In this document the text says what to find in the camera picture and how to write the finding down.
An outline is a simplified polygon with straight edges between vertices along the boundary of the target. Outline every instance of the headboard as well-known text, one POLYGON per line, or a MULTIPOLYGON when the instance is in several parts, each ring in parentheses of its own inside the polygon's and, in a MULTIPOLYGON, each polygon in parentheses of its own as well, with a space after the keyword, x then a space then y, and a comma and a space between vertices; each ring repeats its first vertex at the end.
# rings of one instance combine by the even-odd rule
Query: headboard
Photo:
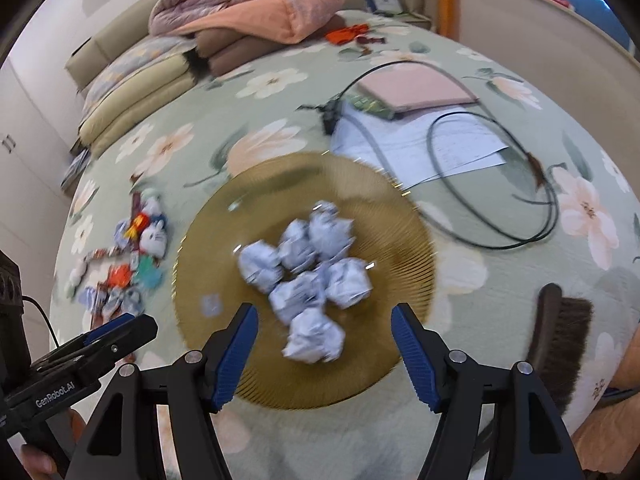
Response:
MULTIPOLYGON (((83 91, 120 54, 148 35, 151 9, 158 0, 139 0, 71 55, 65 69, 83 91)), ((345 0, 343 9, 364 9, 364 0, 345 0)))

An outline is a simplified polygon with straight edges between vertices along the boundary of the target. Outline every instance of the pink blanket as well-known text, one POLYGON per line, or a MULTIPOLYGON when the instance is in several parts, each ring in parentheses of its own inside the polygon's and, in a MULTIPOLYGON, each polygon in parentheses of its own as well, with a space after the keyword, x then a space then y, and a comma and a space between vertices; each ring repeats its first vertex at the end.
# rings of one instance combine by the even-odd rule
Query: pink blanket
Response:
POLYGON ((182 35, 206 28, 292 44, 318 30, 344 0, 159 0, 149 17, 151 34, 182 35))

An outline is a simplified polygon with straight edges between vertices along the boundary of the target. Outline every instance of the amber glass plate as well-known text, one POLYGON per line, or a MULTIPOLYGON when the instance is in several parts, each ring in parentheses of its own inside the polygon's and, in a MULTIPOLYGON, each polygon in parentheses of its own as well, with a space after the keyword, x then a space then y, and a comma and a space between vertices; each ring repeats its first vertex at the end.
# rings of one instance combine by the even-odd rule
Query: amber glass plate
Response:
POLYGON ((353 397, 391 371, 399 361, 391 309, 405 301, 424 320, 434 277, 427 228, 382 174, 340 156, 294 153, 239 174, 201 209, 178 254, 175 311, 188 348, 201 348, 243 301, 253 303, 258 336, 236 395, 270 408, 317 408, 353 397), (308 219, 318 200, 334 202, 342 218, 354 220, 350 256, 374 264, 367 271, 373 291, 347 310, 327 304, 346 332, 344 349, 334 362, 307 365, 282 356, 287 327, 268 298, 242 280, 236 256, 260 239, 277 246, 289 222, 308 219), (215 300, 222 308, 212 312, 215 300))

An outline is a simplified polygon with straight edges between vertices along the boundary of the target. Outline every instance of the pink notebook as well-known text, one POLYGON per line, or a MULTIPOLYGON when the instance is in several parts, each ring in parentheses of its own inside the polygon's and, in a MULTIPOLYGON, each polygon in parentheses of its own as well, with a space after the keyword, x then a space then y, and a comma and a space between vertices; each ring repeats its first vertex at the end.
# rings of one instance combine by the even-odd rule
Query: pink notebook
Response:
POLYGON ((360 89, 395 112, 475 103, 478 98, 436 69, 415 63, 392 65, 365 76, 360 89))

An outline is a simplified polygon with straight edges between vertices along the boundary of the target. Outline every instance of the human hand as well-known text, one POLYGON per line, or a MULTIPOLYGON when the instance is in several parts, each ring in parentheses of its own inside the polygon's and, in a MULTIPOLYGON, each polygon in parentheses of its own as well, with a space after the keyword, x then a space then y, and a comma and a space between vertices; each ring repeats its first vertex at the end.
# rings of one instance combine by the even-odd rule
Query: human hand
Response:
MULTIPOLYGON (((77 442, 80 440, 86 424, 76 410, 69 410, 69 415, 71 431, 74 434, 74 440, 77 442)), ((29 444, 24 444, 20 449, 20 461, 33 480, 49 480, 49 475, 57 472, 56 463, 53 462, 53 459, 29 444)))

